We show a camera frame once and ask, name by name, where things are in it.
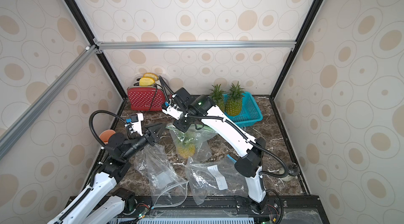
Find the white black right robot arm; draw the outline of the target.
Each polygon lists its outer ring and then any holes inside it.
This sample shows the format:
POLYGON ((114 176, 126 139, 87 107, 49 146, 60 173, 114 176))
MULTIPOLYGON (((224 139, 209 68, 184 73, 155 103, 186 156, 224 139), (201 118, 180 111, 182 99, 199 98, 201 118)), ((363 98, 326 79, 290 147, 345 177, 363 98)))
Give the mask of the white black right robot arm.
POLYGON ((266 149, 263 138, 255 138, 231 121, 207 95, 193 97, 186 89, 173 91, 162 76, 159 76, 166 102, 162 105, 162 112, 175 120, 173 125, 179 131, 186 133, 196 121, 201 123, 224 138, 236 151, 239 159, 235 169, 245 177, 250 209, 257 214, 264 211, 268 202, 268 194, 263 183, 263 175, 285 178, 289 175, 289 168, 278 156, 266 149), (263 170, 263 156, 273 157, 284 169, 282 173, 263 170))

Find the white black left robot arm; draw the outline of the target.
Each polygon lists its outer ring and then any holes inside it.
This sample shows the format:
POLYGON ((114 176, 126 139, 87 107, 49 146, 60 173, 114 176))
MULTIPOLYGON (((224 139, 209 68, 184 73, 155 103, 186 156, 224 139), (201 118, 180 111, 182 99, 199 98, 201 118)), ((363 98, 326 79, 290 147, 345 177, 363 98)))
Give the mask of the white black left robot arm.
POLYGON ((107 224, 118 215, 136 212, 138 202, 131 191, 119 189, 108 199, 105 196, 125 177, 132 165, 130 159, 145 147, 158 143, 166 129, 166 124, 162 123, 143 127, 142 121, 141 113, 129 119, 106 110, 97 110, 90 115, 89 129, 108 156, 92 171, 83 191, 50 220, 51 224, 107 224), (100 113, 123 122, 128 132, 134 133, 135 137, 129 139, 122 133, 115 133, 107 143, 103 142, 93 124, 94 117, 100 113))

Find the clear zip bag white seal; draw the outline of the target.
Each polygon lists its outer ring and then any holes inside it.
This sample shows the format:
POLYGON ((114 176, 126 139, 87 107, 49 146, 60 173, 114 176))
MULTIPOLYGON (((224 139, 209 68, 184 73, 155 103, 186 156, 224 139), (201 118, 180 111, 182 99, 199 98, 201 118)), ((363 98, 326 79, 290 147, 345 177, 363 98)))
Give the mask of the clear zip bag white seal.
POLYGON ((164 146, 146 146, 136 154, 134 167, 149 181, 153 208, 177 207, 187 198, 188 181, 176 173, 164 146))

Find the clear zip bag green seal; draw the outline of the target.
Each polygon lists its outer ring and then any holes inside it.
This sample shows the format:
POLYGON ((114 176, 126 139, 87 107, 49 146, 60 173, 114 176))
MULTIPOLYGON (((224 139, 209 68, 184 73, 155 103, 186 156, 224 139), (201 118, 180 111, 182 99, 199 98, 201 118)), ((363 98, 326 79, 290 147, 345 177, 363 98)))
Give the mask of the clear zip bag green seal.
POLYGON ((173 124, 168 124, 166 128, 169 130, 178 157, 184 160, 190 157, 198 162, 207 161, 211 158, 212 154, 208 141, 217 135, 213 129, 204 127, 196 130, 192 126, 187 132, 182 132, 173 124))

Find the clear zip bag blue slider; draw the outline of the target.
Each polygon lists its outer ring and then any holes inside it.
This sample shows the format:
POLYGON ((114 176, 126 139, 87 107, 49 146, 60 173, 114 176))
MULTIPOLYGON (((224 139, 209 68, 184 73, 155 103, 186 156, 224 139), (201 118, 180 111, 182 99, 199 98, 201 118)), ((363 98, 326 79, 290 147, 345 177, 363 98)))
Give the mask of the clear zip bag blue slider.
POLYGON ((248 196, 245 177, 236 171, 228 157, 205 164, 189 157, 185 174, 197 205, 204 203, 208 196, 248 196))

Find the yellow pineapple green crown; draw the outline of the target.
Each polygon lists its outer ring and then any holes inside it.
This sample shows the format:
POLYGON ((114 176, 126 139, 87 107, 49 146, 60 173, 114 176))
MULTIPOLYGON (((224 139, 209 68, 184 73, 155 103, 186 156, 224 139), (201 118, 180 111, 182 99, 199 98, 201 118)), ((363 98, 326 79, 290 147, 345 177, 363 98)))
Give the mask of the yellow pineapple green crown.
POLYGON ((225 101, 224 94, 225 92, 221 89, 221 84, 212 85, 213 89, 210 93, 210 98, 214 101, 214 103, 220 108, 222 112, 225 111, 225 101))

